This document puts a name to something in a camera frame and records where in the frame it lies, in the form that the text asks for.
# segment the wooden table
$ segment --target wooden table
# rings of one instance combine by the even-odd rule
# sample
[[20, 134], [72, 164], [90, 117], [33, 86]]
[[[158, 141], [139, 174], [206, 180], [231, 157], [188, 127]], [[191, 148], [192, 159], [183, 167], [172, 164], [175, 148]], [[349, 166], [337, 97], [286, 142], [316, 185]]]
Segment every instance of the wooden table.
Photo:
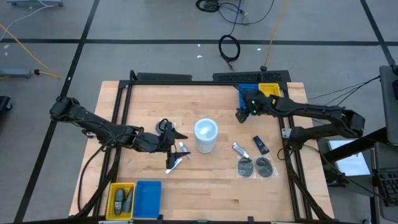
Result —
[[[117, 87], [118, 82], [103, 82], [95, 109], [98, 116], [111, 120]], [[288, 87], [291, 99], [307, 101], [303, 83], [288, 83]], [[192, 160], [184, 158], [168, 175], [165, 154], [123, 149], [117, 182], [162, 181], [160, 213], [165, 220], [244, 221], [253, 216], [255, 221], [293, 221], [285, 163], [277, 158], [277, 151], [282, 148], [278, 120], [271, 116], [250, 116], [239, 124], [235, 118], [237, 106], [238, 91], [232, 86], [134, 85], [127, 124], [143, 126], [146, 132], [154, 133], [155, 124], [168, 118], [177, 125], [178, 132], [189, 137], [183, 142], [191, 151]], [[194, 147], [193, 126], [200, 118], [211, 118], [219, 127], [216, 148], [210, 154], [202, 154]], [[296, 126], [312, 126], [310, 118], [294, 117], [294, 122]], [[236, 141], [250, 156], [259, 156], [252, 140], [255, 135], [270, 149], [278, 176], [266, 180], [236, 177], [238, 154], [231, 149], [232, 143]], [[306, 144], [317, 146], [315, 141]], [[82, 167], [99, 146], [97, 139], [88, 139]], [[309, 192], [326, 214], [333, 217], [320, 156], [308, 148], [303, 148], [301, 155]], [[86, 170], [82, 205], [98, 186], [102, 162], [103, 153]], [[305, 217], [302, 196], [298, 189], [297, 192], [301, 217]], [[100, 214], [105, 213], [107, 196], [105, 190]], [[77, 187], [70, 214], [77, 212], [76, 198]]]

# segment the concrete floor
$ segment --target concrete floor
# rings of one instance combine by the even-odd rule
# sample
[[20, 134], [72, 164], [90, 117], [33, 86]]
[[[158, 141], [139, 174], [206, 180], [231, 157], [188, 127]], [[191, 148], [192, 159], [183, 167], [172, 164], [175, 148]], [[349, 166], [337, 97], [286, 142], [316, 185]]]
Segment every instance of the concrete floor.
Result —
[[[93, 2], [65, 0], [64, 7], [44, 9], [15, 24], [11, 32], [23, 39], [79, 39]], [[367, 0], [367, 3], [384, 40], [397, 40], [398, 2]], [[249, 20], [255, 21], [270, 4], [271, 0], [243, 0], [242, 8], [249, 13]], [[237, 39], [269, 40], [282, 5], [283, 1], [276, 0], [266, 19], [247, 27], [237, 26], [233, 35]], [[5, 26], [30, 12], [26, 7], [0, 2], [0, 22]], [[232, 13], [225, 13], [234, 19]], [[88, 38], [218, 40], [231, 28], [219, 14], [199, 11], [194, 0], [101, 0]], [[359, 0], [289, 1], [275, 39], [377, 41]], [[0, 121], [0, 178], [4, 180], [0, 183], [0, 223], [14, 220], [50, 123], [49, 109], [60, 94], [77, 48], [77, 44], [26, 46], [61, 79], [41, 75], [0, 81], [0, 95], [10, 96], [14, 105]], [[234, 46], [223, 48], [228, 54]], [[268, 46], [242, 45], [241, 48], [240, 58], [233, 62], [234, 69], [258, 70]], [[398, 47], [389, 50], [398, 60]], [[311, 97], [376, 77], [379, 66], [386, 64], [379, 46], [275, 45], [267, 65], [270, 70], [288, 69], [292, 81], [304, 82]], [[5, 43], [0, 43], [0, 67], [43, 69], [17, 44]], [[126, 79], [130, 69], [192, 74], [194, 80], [211, 80], [213, 73], [229, 72], [214, 44], [85, 44], [68, 95], [93, 110], [101, 82]], [[333, 97], [312, 103], [326, 103]], [[365, 133], [385, 125], [379, 82], [359, 90], [344, 106], [366, 118]], [[78, 128], [57, 125], [25, 221], [68, 215], [85, 144], [86, 138]], [[370, 218], [368, 198], [340, 189], [330, 189], [330, 196], [336, 218], [347, 222]]]

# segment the yellow bin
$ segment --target yellow bin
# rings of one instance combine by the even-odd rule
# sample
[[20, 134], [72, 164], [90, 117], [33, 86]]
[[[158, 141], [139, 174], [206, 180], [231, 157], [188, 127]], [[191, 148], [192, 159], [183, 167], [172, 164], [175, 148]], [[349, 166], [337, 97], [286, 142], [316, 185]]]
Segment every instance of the yellow bin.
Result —
[[280, 96], [278, 83], [259, 83], [259, 90], [266, 96], [275, 95]]
[[[114, 197], [118, 189], [124, 189], [124, 194], [127, 196], [130, 189], [132, 188], [132, 202], [131, 211], [122, 212], [120, 215], [114, 214]], [[136, 184], [135, 183], [113, 183], [109, 188], [108, 204], [106, 206], [106, 216], [107, 220], [132, 220], [132, 210], [134, 205], [134, 197], [136, 196]]]

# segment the black cable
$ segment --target black cable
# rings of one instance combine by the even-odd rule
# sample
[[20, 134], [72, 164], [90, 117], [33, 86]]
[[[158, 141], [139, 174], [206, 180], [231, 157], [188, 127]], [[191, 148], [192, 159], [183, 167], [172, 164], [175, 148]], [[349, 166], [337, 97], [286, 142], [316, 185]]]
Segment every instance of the black cable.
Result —
[[[276, 154], [276, 156], [278, 157], [278, 159], [279, 160], [282, 160], [282, 161], [284, 161], [285, 160], [285, 158], [281, 158], [280, 156], [279, 156], [279, 153], [283, 150], [284, 148], [282, 148], [282, 149], [279, 149], [279, 151], [278, 151], [278, 153]], [[293, 154], [293, 149], [289, 149], [289, 150], [292, 150], [290, 153], [289, 153], [289, 157]]]
[[[219, 14], [222, 16], [222, 18], [223, 18], [225, 21], [227, 21], [227, 22], [235, 23], [235, 24], [238, 24], [238, 25], [247, 26], [247, 25], [257, 24], [257, 23], [263, 21], [263, 20], [268, 16], [268, 14], [271, 12], [272, 7], [274, 6], [274, 2], [275, 2], [275, 0], [272, 0], [271, 6], [269, 7], [269, 9], [268, 9], [266, 15], [263, 16], [261, 19], [259, 19], [259, 20], [256, 21], [256, 22], [248, 22], [248, 23], [238, 22], [238, 23], [237, 23], [236, 21], [235, 21], [235, 22], [229, 21], [229, 20], [227, 20], [227, 18], [225, 18], [225, 16], [221, 13], [221, 10], [218, 10], [218, 12], [219, 12]], [[220, 6], [223, 6], [224, 4], [229, 4], [229, 5], [232, 5], [232, 6], [236, 7], [236, 8], [238, 8], [237, 6], [235, 6], [234, 4], [231, 4], [231, 3], [229, 3], [229, 2], [221, 3]], [[243, 14], [243, 11], [241, 11], [240, 13], [243, 15], [243, 18], [242, 18], [242, 21], [243, 21], [243, 19], [244, 19], [246, 16]]]
[[369, 80], [369, 81], [367, 81], [366, 83], [363, 83], [362, 85], [360, 85], [359, 87], [357, 87], [357, 88], [356, 88], [354, 91], [352, 91], [348, 96], [346, 96], [343, 100], [341, 100], [341, 101], [337, 104], [337, 106], [340, 105], [342, 102], [344, 102], [349, 96], [351, 96], [351, 95], [354, 94], [356, 91], [358, 91], [362, 86], [365, 86], [366, 84], [368, 84], [368, 83], [370, 83], [371, 81], [376, 80], [376, 79], [378, 79], [378, 78], [380, 78], [380, 76], [375, 77], [375, 78], [372, 78], [371, 80]]
[[235, 16], [235, 21], [234, 21], [234, 26], [232, 27], [231, 33], [229, 33], [230, 35], [232, 35], [232, 33], [233, 33], [234, 30], [235, 30], [236, 20], [238, 19], [239, 10], [240, 10], [240, 8], [241, 8], [241, 2], [242, 2], [242, 0], [239, 0], [238, 10], [236, 11], [236, 16]]
[[[166, 124], [164, 125], [164, 128], [165, 128], [165, 129], [162, 128], [162, 127], [160, 126], [164, 121], [166, 122]], [[164, 138], [163, 138], [163, 140], [162, 140], [162, 142], [161, 142], [160, 145], [162, 145], [162, 144], [164, 143], [164, 141], [166, 140], [167, 133], [169, 132], [169, 126], [168, 126], [168, 124], [169, 124], [169, 121], [168, 121], [167, 118], [164, 118], [164, 119], [163, 119], [162, 121], [160, 121], [159, 124], [158, 124], [159, 130], [164, 132]]]
[[144, 139], [144, 138], [141, 138], [140, 136], [138, 136], [138, 135], [136, 135], [136, 134], [118, 134], [118, 135], [114, 135], [114, 133], [112, 133], [113, 134], [113, 137], [111, 138], [111, 139], [109, 139], [106, 143], [104, 143], [104, 144], [102, 144], [101, 145], [101, 147], [99, 147], [99, 149], [87, 160], [87, 162], [86, 162], [86, 164], [85, 164], [85, 166], [83, 167], [83, 169], [81, 170], [81, 174], [80, 174], [80, 180], [79, 180], [79, 187], [78, 187], [78, 192], [77, 192], [77, 207], [78, 207], [78, 210], [79, 210], [79, 212], [81, 211], [81, 206], [80, 206], [80, 200], [81, 200], [81, 186], [83, 185], [83, 176], [84, 176], [84, 173], [85, 173], [85, 171], [86, 171], [86, 169], [87, 169], [87, 167], [88, 167], [88, 164], [94, 159], [94, 157], [96, 156], [96, 155], [98, 155], [98, 153], [99, 152], [105, 152], [107, 149], [105, 149], [104, 150], [104, 148], [106, 147], [106, 146], [108, 146], [108, 144], [110, 144], [111, 142], [113, 142], [114, 140], [116, 140], [118, 137], [122, 137], [122, 136], [133, 136], [133, 137], [135, 137], [135, 138], [140, 138], [140, 139], [142, 139], [143, 141], [146, 141], [146, 142], [148, 142], [148, 143], [150, 143], [150, 144], [156, 144], [157, 145], [157, 143], [154, 143], [154, 142], [150, 142], [150, 141], [148, 141], [148, 140], [146, 140], [146, 139]]
[[[239, 4], [238, 4], [238, 10], [236, 11], [236, 16], [235, 16], [235, 22], [234, 22], [234, 26], [232, 27], [232, 30], [229, 34], [224, 35], [220, 38], [220, 40], [218, 41], [218, 50], [220, 51], [220, 54], [222, 56], [222, 58], [225, 60], [225, 62], [228, 64], [229, 68], [231, 70], [233, 70], [232, 65], [230, 64], [230, 62], [234, 62], [236, 61], [240, 54], [241, 54], [241, 45], [239, 44], [238, 40], [233, 37], [231, 34], [234, 32], [235, 30], [235, 25], [236, 25], [236, 20], [238, 19], [238, 14], [239, 14], [239, 9], [241, 7], [241, 2], [242, 0], [239, 0]], [[236, 45], [236, 48], [238, 49], [238, 52], [236, 53], [236, 55], [234, 57], [228, 57], [227, 55], [224, 54], [223, 49], [221, 48], [221, 44], [223, 43], [223, 40], [225, 38], [230, 38]]]
[[[62, 118], [64, 118], [64, 117], [69, 117], [70, 118], [70, 116], [68, 116], [67, 114], [65, 114], [65, 115], [61, 115], [59, 118], [57, 118], [57, 119], [62, 119]], [[101, 127], [104, 127], [107, 131], [108, 131], [108, 133], [109, 133], [109, 135], [111, 135], [111, 136], [114, 136], [114, 133], [107, 127], [107, 126], [105, 126], [104, 125], [104, 123], [102, 123], [101, 121], [96, 121], [96, 120], [81, 120], [81, 119], [79, 119], [79, 120], [71, 120], [71, 121], [60, 121], [60, 122], [63, 122], [63, 123], [72, 123], [72, 124], [74, 124], [74, 125], [76, 125], [75, 123], [84, 123], [84, 122], [86, 122], [86, 123], [96, 123], [96, 124], [99, 124], [99, 125], [101, 125]]]
[[349, 88], [353, 88], [353, 87], [359, 86], [359, 85], [361, 85], [361, 84], [363, 84], [363, 83], [365, 83], [365, 82], [357, 83], [357, 84], [355, 84], [355, 85], [348, 86], [348, 87], [346, 87], [346, 88], [344, 88], [344, 89], [341, 89], [341, 90], [336, 90], [336, 91], [333, 91], [333, 92], [330, 92], [330, 93], [325, 93], [325, 94], [322, 94], [322, 95], [319, 95], [319, 96], [316, 96], [316, 97], [313, 97], [313, 98], [309, 98], [309, 100], [315, 100], [315, 99], [321, 98], [321, 97], [323, 97], [323, 96], [328, 96], [328, 95], [330, 95], [330, 94], [338, 93], [338, 92], [340, 92], [340, 91], [344, 91], [344, 90], [347, 90], [347, 89], [349, 89]]
[[319, 153], [319, 155], [321, 155], [322, 159], [333, 169], [333, 171], [335, 171], [337, 174], [339, 174], [339, 175], [341, 175], [342, 177], [344, 177], [344, 179], [350, 181], [351, 183], [357, 185], [358, 187], [360, 187], [360, 188], [362, 188], [363, 190], [369, 192], [370, 194], [373, 194], [373, 195], [376, 196], [376, 197], [379, 197], [379, 198], [381, 198], [381, 199], [383, 199], [383, 200], [387, 200], [389, 203], [393, 203], [393, 204], [398, 205], [397, 202], [393, 202], [393, 201], [391, 201], [389, 198], [386, 198], [386, 197], [384, 197], [384, 196], [382, 196], [382, 195], [380, 195], [380, 194], [377, 194], [377, 193], [375, 193], [374, 191], [369, 190], [369, 189], [367, 189], [366, 187], [362, 186], [361, 184], [357, 183], [356, 181], [353, 181], [352, 179], [348, 178], [348, 177], [345, 175], [345, 173], [341, 172], [341, 171], [338, 170], [336, 167], [334, 167], [334, 166], [326, 159], [326, 157], [323, 155], [323, 153], [321, 153], [318, 149], [316, 149], [316, 148], [314, 148], [314, 147], [312, 147], [312, 146], [306, 145], [306, 144], [304, 144], [303, 146], [309, 147], [310, 149], [313, 149], [313, 150], [317, 151], [317, 152]]
[[[200, 3], [203, 1], [205, 1], [205, 5], [201, 7]], [[217, 0], [197, 0], [195, 5], [202, 12], [216, 12], [220, 9], [220, 4], [218, 4]]]
[[328, 103], [325, 104], [325, 105], [328, 105], [328, 104], [334, 102], [335, 100], [337, 100], [338, 98], [341, 98], [341, 97], [343, 97], [343, 96], [345, 96], [345, 95], [348, 95], [348, 96], [346, 96], [346, 98], [344, 98], [341, 102], [339, 102], [339, 103], [337, 104], [337, 106], [338, 106], [338, 105], [340, 105], [342, 102], [344, 102], [345, 99], [347, 99], [349, 96], [351, 96], [354, 92], [358, 91], [361, 87], [367, 85], [368, 83], [370, 83], [370, 82], [372, 82], [373, 80], [376, 80], [376, 79], [378, 79], [378, 78], [380, 78], [380, 76], [374, 77], [374, 78], [372, 78], [372, 79], [370, 79], [370, 80], [368, 80], [368, 81], [366, 81], [366, 82], [362, 82], [362, 83], [358, 83], [358, 84], [355, 84], [355, 85], [346, 87], [346, 88], [344, 88], [344, 89], [342, 89], [342, 90], [336, 90], [336, 91], [333, 91], [333, 92], [331, 92], [331, 93], [323, 94], [323, 95], [316, 96], [316, 97], [314, 97], [314, 98], [309, 98], [309, 99], [310, 99], [310, 100], [314, 100], [314, 99], [317, 99], [317, 98], [319, 98], [319, 97], [327, 96], [327, 95], [330, 95], [330, 94], [333, 94], [333, 93], [337, 93], [337, 92], [339, 92], [339, 91], [344, 91], [344, 90], [347, 90], [347, 89], [349, 89], [349, 88], [355, 87], [355, 88], [353, 88], [353, 89], [347, 91], [346, 93], [343, 93], [343, 94], [341, 94], [341, 95], [335, 97], [334, 99], [332, 99], [331, 101], [329, 101]]
[[80, 206], [80, 199], [81, 199], [81, 186], [83, 183], [83, 176], [85, 174], [85, 171], [88, 167], [88, 164], [91, 162], [91, 160], [94, 159], [94, 157], [96, 155], [98, 155], [99, 152], [102, 151], [103, 148], [105, 148], [109, 143], [111, 143], [113, 140], [115, 140], [116, 138], [122, 136], [122, 134], [118, 134], [117, 136], [111, 138], [110, 140], [108, 140], [106, 143], [102, 144], [101, 147], [99, 147], [99, 149], [97, 149], [97, 151], [95, 151], [95, 153], [87, 160], [85, 166], [83, 167], [83, 170], [81, 170], [81, 174], [80, 174], [80, 180], [79, 180], [79, 187], [77, 190], [77, 208], [79, 210], [79, 212], [81, 211], [81, 206]]
[[80, 180], [79, 180], [79, 188], [77, 190], [77, 209], [79, 210], [79, 212], [81, 211], [81, 206], [80, 206], [80, 199], [81, 199], [81, 185], [83, 183], [83, 176], [84, 173], [88, 167], [88, 164], [91, 162], [91, 160], [94, 159], [94, 157], [96, 155], [98, 155], [98, 153], [101, 152], [101, 148], [99, 148], [86, 162], [85, 166], [83, 167], [83, 170], [81, 170], [81, 174], [80, 174]]

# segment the blue bin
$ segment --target blue bin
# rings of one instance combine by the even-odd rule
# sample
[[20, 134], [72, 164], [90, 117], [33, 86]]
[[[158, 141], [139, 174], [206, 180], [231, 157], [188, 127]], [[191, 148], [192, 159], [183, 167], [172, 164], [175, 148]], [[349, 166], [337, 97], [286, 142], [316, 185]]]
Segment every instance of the blue bin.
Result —
[[258, 84], [239, 84], [239, 107], [246, 109], [246, 106], [243, 103], [242, 93], [240, 90], [258, 90]]
[[134, 218], [157, 218], [162, 196], [161, 181], [137, 181], [132, 216]]

